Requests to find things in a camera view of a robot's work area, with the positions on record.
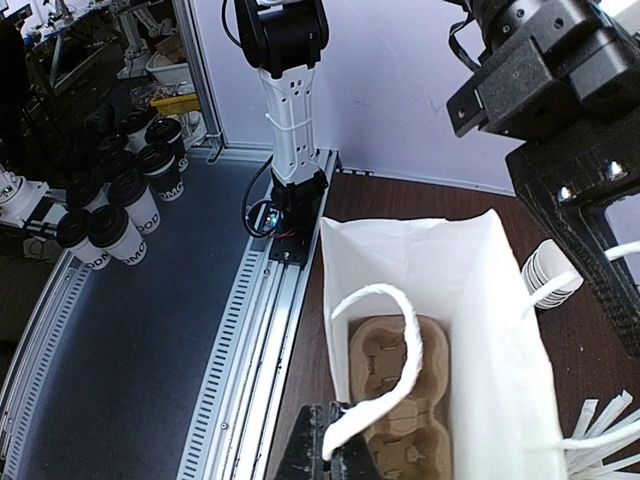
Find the cup lid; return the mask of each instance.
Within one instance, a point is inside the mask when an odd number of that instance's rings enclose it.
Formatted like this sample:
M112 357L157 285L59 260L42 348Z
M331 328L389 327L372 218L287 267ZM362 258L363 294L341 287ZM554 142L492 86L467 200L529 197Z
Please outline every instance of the cup lid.
M129 215L116 205L105 205L89 217L89 240L98 248L110 247L127 230Z
M86 210L67 213L56 230L56 240L62 248L72 248L82 242L89 233L89 216Z
M138 169L153 173L173 160L173 150L168 143L150 143L138 153Z
M113 182L123 173L136 168L136 155L133 152L124 150L102 159L100 171L108 182Z
M147 129L144 139L147 143L168 142L182 133L180 122L173 118L159 118Z
M98 144L96 155L98 158L108 157L127 148L128 143L129 139L126 135L110 133Z
M67 206L77 210L89 205L100 193L102 183L91 175L76 178L67 189Z
M153 118L153 110L136 110L120 121L120 131L130 135L145 127Z
M120 175L109 186L107 198L110 203L128 207L136 203L147 189L147 179L138 172L130 171Z

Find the yellow container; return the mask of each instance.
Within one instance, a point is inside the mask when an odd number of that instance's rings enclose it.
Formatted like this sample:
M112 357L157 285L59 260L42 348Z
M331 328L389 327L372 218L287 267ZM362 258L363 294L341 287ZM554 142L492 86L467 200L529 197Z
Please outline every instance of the yellow container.
M187 112L200 110L200 102L195 93L190 95L180 95L179 97L165 98L162 100L151 100L151 106L158 110L163 116L182 115Z

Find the wooden table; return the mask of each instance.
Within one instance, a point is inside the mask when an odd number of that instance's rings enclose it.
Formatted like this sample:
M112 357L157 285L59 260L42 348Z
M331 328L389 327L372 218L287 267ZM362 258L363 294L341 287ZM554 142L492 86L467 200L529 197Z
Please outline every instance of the wooden table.
M340 221L371 217L458 220L480 215L490 208L500 215L514 254L522 265L547 236L512 197L336 174L326 216ZM327 404L334 398L322 316L321 260L318 251L270 453L266 477L269 480L275 477L300 407ZM583 286L561 307L539 315L539 322L554 365L560 422L566 436L571 435L586 398L600 399L600 411L626 389L636 395L628 412L640 408L640 363L627 357L588 286ZM638 453L638 450L635 444L624 453Z

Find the screw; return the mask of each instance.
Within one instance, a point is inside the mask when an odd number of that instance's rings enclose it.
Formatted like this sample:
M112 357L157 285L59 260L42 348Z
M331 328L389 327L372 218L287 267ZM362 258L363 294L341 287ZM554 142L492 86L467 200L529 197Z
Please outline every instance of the screw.
M558 191L558 201L560 203L567 202L569 200L574 199L575 197L576 196L573 194L573 192L568 187L562 187Z
M620 180L627 176L629 172L615 160L607 165L606 175L610 181Z

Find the conveyor belt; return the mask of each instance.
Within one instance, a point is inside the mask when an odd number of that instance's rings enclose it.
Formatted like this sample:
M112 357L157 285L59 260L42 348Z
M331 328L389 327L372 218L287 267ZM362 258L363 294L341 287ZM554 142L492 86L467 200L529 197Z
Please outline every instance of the conveyor belt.
M147 258L88 276L36 403L19 478L175 478L245 248L238 206L257 167L192 161L184 196L160 204Z

